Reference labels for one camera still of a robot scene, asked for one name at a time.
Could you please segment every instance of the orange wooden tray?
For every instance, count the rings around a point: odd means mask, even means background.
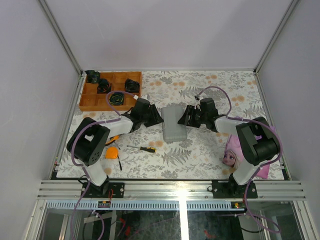
[[[127,79],[131,79],[140,83],[139,92],[133,93],[138,97],[141,96],[142,87],[142,73],[140,71],[125,71],[125,72],[101,72],[101,79],[107,79],[111,84],[111,91],[125,91],[125,82]],[[82,95],[79,103],[79,108],[82,112],[95,112],[95,111],[113,111],[106,102],[107,94],[98,94],[98,83],[88,83],[88,76],[85,79],[85,83],[82,90]],[[136,100],[128,95],[124,95],[123,105],[114,106],[117,111],[128,111],[134,107]]]

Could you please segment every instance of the gray plastic block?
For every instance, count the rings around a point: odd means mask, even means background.
[[[182,106],[166,106],[161,110],[163,118],[163,140],[166,143],[185,141],[188,137],[185,125],[178,124],[178,120],[184,114]]]

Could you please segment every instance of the white enclosure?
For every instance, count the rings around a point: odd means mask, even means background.
[[[79,65],[253,69],[291,0],[48,0]]]
[[[53,164],[78,74],[36,1],[3,2],[0,19],[0,238],[18,240]]]
[[[320,2],[302,1],[259,71],[294,179],[304,184],[320,231]]]
[[[46,1],[57,28],[39,4],[45,0],[5,1],[0,9],[3,240],[23,236],[55,159],[79,78],[67,53],[81,70],[255,71],[288,7],[299,2]],[[257,75],[319,227],[320,2],[300,2]]]

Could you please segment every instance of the floral tablecloth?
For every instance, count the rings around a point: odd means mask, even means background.
[[[231,98],[230,116],[256,118],[265,116],[256,81],[251,71],[144,71],[142,72],[142,94],[154,103],[161,114],[161,108],[196,103],[194,96],[207,86],[223,88]],[[212,97],[220,114],[226,113],[229,104],[225,95],[214,88],[201,96]],[[116,118],[114,112],[81,112],[75,109],[67,141],[85,117],[96,121]],[[130,134],[121,135],[117,144],[121,148],[117,159],[105,159],[105,151],[100,157],[104,171],[110,178],[129,179],[227,179],[232,172],[222,163],[228,139],[226,133],[215,133],[205,126],[187,127],[187,140],[166,143],[163,140],[162,124],[144,127]],[[152,146],[156,153],[139,151],[126,147]],[[84,173],[74,166],[70,153],[64,148],[57,172],[58,178],[77,178]],[[278,162],[270,166],[268,179],[284,179]]]

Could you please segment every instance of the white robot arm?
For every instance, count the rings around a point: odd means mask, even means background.
[[[108,138],[120,134],[128,134],[140,128],[141,124],[150,127],[164,120],[159,115],[154,104],[144,98],[138,98],[130,113],[124,113],[120,120],[95,124],[95,120],[86,117],[82,120],[69,142],[66,145],[71,153],[73,144],[78,137],[74,147],[74,157],[80,160],[90,177],[90,181],[95,186],[102,186],[107,175],[104,172],[99,158],[104,150]]]
[[[245,185],[260,165],[280,153],[280,144],[276,136],[260,125],[269,126],[263,117],[242,121],[239,118],[219,115],[212,98],[204,98],[199,103],[199,108],[188,105],[178,124],[195,128],[205,124],[213,132],[239,137],[244,160],[229,178],[238,186]],[[261,136],[261,139],[256,140],[255,136]]]

